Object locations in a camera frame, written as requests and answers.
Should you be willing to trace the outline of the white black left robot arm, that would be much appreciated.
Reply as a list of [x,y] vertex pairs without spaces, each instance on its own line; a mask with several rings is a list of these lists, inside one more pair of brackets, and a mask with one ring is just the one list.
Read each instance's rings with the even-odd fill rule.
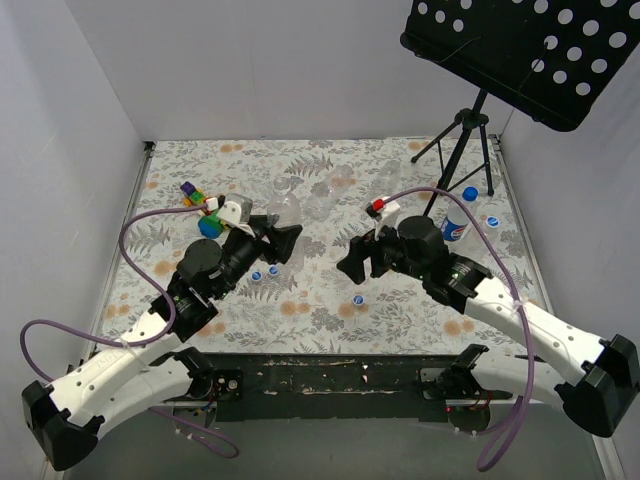
[[111,348],[66,375],[34,381],[21,393],[25,422],[51,466],[84,460],[115,426],[166,400],[215,399],[221,375],[186,341],[218,313],[215,303],[262,259],[286,263],[302,228],[252,215],[224,243],[191,243],[165,294]]

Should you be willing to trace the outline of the clear bottle blue label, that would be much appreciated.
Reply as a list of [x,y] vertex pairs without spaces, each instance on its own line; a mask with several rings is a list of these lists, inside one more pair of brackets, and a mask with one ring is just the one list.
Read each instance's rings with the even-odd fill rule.
[[457,203],[457,200],[474,216],[478,206],[479,192],[476,187],[467,186],[462,195],[451,200],[445,218],[441,224],[441,232],[445,242],[453,243],[460,240],[471,221],[465,210]]

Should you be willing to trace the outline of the toy block car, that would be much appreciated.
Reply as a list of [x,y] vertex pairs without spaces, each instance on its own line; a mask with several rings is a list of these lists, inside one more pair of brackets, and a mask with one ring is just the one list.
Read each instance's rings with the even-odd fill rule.
[[184,203],[187,207],[206,203],[206,195],[201,189],[195,187],[191,182],[184,182],[181,184],[180,191],[183,194]]

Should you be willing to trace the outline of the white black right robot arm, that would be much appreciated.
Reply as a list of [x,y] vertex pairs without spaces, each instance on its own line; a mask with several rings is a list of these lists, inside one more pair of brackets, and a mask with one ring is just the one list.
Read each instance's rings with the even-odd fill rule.
[[532,338],[535,366],[525,357],[495,354],[472,344],[425,383],[432,398],[463,399],[483,391],[524,395],[558,407],[590,434],[609,438],[639,394],[635,344],[622,335],[605,340],[558,319],[531,302],[517,304],[489,269],[449,251],[433,221],[423,216],[398,227],[351,239],[338,269],[354,283],[389,271],[421,282],[445,307],[481,321],[519,344]]

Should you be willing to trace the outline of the green blue toy blocks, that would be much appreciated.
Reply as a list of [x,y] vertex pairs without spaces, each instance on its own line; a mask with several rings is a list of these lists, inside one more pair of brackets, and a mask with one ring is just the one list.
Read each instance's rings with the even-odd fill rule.
[[216,213],[203,215],[198,220],[198,228],[201,235],[209,239],[216,239],[224,232],[224,225]]

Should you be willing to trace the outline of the black music stand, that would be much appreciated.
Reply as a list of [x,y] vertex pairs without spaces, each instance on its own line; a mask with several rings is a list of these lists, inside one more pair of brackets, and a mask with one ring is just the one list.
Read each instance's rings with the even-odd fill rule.
[[636,1],[415,1],[404,48],[557,132],[576,130],[639,45]]

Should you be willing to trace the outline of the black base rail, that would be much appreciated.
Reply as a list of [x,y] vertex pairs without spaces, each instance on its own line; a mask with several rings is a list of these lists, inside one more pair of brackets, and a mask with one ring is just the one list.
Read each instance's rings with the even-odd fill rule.
[[470,410],[487,420],[497,393],[471,376],[481,348],[454,355],[240,354],[189,351],[196,379],[177,404],[213,409],[219,422],[417,419]]

